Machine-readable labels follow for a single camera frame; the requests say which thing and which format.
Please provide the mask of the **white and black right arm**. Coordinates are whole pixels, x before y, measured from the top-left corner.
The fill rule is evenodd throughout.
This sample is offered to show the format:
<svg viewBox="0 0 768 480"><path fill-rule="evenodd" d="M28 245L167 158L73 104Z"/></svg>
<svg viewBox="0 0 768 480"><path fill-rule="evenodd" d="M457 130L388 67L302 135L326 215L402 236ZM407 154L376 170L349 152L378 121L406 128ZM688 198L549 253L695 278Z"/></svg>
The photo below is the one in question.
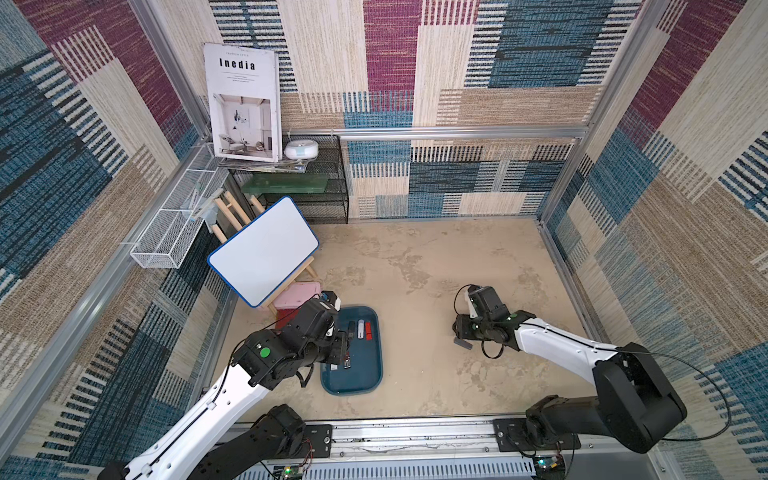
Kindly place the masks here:
<svg viewBox="0 0 768 480"><path fill-rule="evenodd" d="M549 395L525 412L510 440L542 449L579 435L610 437L646 453L687 417L687 408L650 351L629 343L599 343L554 327L525 310L510 311L494 288L468 284L459 295L468 304L452 329L456 343L494 343L548 360L589 382L595 395Z"/></svg>

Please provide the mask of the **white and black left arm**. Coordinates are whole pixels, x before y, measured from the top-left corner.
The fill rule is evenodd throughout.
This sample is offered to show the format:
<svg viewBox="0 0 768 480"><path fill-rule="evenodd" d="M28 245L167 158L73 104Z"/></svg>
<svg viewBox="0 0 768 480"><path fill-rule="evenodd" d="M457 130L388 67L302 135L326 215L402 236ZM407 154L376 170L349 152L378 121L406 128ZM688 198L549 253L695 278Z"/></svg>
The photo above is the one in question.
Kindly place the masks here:
<svg viewBox="0 0 768 480"><path fill-rule="evenodd" d="M218 474L207 460L215 443L283 380L302 383L316 364L340 365L348 336L337 325L341 299L323 291L305 301L284 327L263 328L237 346L210 390L159 440L128 462L114 462L100 479L187 479L196 470Z"/></svg>

